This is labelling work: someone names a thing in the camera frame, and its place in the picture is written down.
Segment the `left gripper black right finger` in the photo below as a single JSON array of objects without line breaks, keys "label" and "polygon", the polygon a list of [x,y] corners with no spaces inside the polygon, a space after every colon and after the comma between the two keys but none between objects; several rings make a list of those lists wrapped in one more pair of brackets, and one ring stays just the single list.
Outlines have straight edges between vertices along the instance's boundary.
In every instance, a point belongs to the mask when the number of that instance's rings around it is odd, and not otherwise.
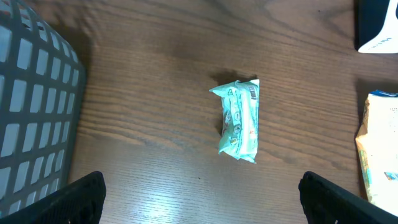
[{"label": "left gripper black right finger", "polygon": [[397,217],[307,171],[298,185],[300,203],[309,224],[390,224]]}]

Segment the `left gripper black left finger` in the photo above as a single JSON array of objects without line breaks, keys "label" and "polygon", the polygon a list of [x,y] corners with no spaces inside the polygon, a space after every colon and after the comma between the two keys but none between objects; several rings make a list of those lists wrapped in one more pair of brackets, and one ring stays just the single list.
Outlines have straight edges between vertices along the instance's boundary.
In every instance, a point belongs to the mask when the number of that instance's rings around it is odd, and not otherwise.
[{"label": "left gripper black left finger", "polygon": [[94,171],[18,212],[3,224],[98,224],[106,197],[103,174]]}]

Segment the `yellow wet wipes pack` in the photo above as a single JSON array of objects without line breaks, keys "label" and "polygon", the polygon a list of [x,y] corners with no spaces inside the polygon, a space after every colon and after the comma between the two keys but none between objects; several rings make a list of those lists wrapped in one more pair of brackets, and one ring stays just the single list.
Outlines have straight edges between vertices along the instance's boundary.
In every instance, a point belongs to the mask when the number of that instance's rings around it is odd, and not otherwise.
[{"label": "yellow wet wipes pack", "polygon": [[355,141],[368,201],[397,215],[396,93],[369,93]]}]

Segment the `teal wipes pack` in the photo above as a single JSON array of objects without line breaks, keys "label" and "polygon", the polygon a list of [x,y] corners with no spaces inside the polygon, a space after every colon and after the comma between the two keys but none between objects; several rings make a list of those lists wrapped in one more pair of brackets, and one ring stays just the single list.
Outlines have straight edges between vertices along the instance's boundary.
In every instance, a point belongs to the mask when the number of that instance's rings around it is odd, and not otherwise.
[{"label": "teal wipes pack", "polygon": [[212,88],[221,98],[223,125],[218,152],[255,163],[259,139],[260,80],[235,81]]}]

